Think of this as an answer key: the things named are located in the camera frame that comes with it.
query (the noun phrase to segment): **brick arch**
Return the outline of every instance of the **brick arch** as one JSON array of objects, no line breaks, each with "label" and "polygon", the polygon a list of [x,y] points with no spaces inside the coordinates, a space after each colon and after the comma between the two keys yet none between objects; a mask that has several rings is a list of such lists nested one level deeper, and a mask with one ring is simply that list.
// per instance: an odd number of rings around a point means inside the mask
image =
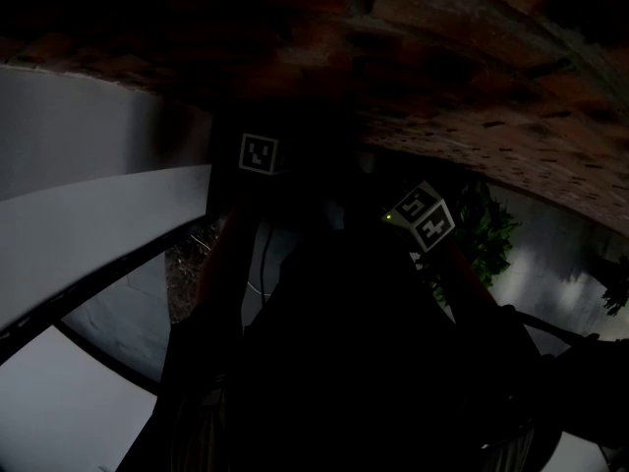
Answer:
[{"label": "brick arch", "polygon": [[6,0],[0,61],[213,109],[320,97],[629,235],[629,0]]}]

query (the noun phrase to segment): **green plant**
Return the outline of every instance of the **green plant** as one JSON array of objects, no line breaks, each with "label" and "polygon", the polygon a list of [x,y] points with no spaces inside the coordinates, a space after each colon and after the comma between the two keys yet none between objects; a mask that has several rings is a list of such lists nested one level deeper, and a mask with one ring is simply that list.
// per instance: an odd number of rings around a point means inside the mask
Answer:
[{"label": "green plant", "polygon": [[[472,270],[486,287],[509,267],[506,255],[513,248],[509,237],[520,225],[483,182],[463,187],[451,208],[456,227],[454,239]],[[437,302],[445,303],[438,275],[427,266],[425,281]]]},{"label": "green plant", "polygon": [[602,294],[602,298],[607,301],[604,305],[608,309],[607,314],[612,317],[615,317],[629,301],[629,259],[626,256],[620,256],[615,274],[617,277]]}]

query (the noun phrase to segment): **black cord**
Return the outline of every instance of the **black cord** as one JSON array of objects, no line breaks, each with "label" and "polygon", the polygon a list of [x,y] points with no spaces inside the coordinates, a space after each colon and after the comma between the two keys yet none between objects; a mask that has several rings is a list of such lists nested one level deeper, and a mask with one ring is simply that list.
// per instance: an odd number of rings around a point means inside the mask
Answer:
[{"label": "black cord", "polygon": [[264,263],[266,262],[266,251],[268,250],[268,246],[271,243],[271,237],[273,236],[273,231],[275,230],[275,222],[271,222],[268,227],[268,236],[266,238],[266,244],[264,245],[264,250],[262,250],[262,260],[259,264],[259,289],[260,296],[262,298],[262,307],[266,304],[266,296],[264,295]]}]

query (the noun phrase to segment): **black curved edge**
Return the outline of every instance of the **black curved edge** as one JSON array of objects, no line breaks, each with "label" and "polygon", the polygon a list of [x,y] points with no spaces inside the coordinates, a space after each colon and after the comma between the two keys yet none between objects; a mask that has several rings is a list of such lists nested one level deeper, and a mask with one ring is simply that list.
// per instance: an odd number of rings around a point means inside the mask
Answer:
[{"label": "black curved edge", "polygon": [[87,299],[166,249],[176,245],[182,239],[196,233],[206,224],[207,216],[204,215],[176,227],[126,256],[88,274],[0,330],[0,366],[47,328],[57,325],[62,318],[78,308]]},{"label": "black curved edge", "polygon": [[158,382],[155,382],[151,378],[147,378],[145,375],[134,371],[131,367],[126,366],[122,362],[116,360],[114,357],[108,355],[100,348],[91,344],[80,334],[74,332],[68,325],[64,324],[63,322],[57,322],[53,326],[57,328],[57,330],[59,330],[68,339],[70,339],[73,343],[75,343],[76,346],[81,348],[91,358],[98,361],[103,366],[113,371],[118,376],[124,378],[128,382],[135,384],[136,386],[139,386],[140,388],[157,396],[159,392]]}]

